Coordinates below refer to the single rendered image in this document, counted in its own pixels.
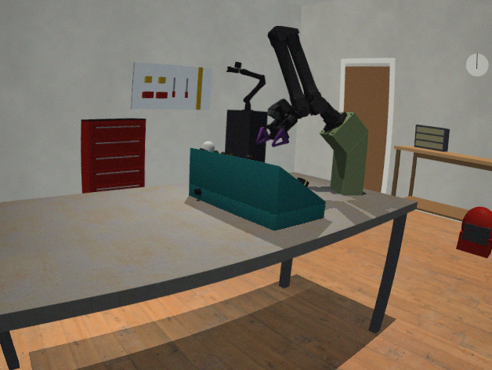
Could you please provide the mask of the teal console panel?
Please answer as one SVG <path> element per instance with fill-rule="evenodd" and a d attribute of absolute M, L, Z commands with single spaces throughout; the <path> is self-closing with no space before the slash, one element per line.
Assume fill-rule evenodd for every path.
<path fill-rule="evenodd" d="M 249 154 L 234 157 L 214 149 L 209 141 L 190 148 L 190 196 L 271 230 L 324 218 L 326 201 L 307 180 Z"/>

